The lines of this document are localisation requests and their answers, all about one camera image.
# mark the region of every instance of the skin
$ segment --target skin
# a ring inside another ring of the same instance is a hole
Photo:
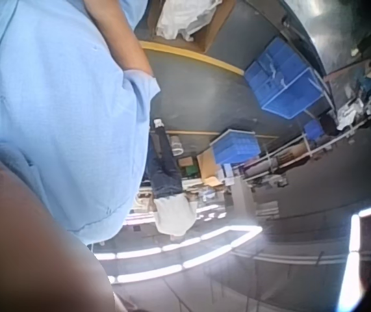
[[[0,311],[120,311],[103,267],[0,163]]]
[[[105,37],[114,60],[123,70],[141,70],[153,75],[149,61],[118,0],[84,0],[87,11],[93,17]]]

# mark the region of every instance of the blue jeans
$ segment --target blue jeans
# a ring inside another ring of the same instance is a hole
[[[165,128],[157,127],[155,132],[159,137],[162,158],[158,157],[149,135],[146,160],[146,174],[151,181],[153,195],[155,198],[163,198],[180,194],[183,192],[182,177]]]

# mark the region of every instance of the yellow floor line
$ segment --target yellow floor line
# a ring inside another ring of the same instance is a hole
[[[223,68],[224,70],[228,70],[229,72],[236,73],[237,75],[240,75],[240,76],[243,76],[244,74],[244,70],[241,70],[240,68],[237,68],[236,66],[230,65],[226,62],[217,60],[215,58],[209,57],[207,55],[204,55],[198,52],[190,51],[187,49],[181,49],[179,47],[172,47],[166,44],[158,44],[156,42],[141,41],[140,44],[142,48],[144,48],[145,50],[152,50],[152,51],[179,55],[182,57],[188,57],[190,59],[199,60],[201,62],[211,64],[219,68]]]

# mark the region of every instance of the shoe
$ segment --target shoe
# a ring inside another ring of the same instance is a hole
[[[159,128],[159,127],[164,127],[165,125],[162,123],[162,119],[155,119],[153,121],[153,123],[155,124],[155,128]]]

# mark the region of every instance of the blue plastic crate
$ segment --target blue plastic crate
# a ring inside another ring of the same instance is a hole
[[[322,97],[312,69],[275,38],[244,73],[263,110],[292,119]]]
[[[261,153],[252,132],[227,130],[212,144],[216,164],[237,164],[248,161]]]
[[[305,134],[307,135],[307,139],[311,141],[315,141],[317,138],[322,136],[324,134],[324,130],[321,127],[321,124],[318,120],[311,120],[309,123],[307,123],[303,130],[305,131]]]

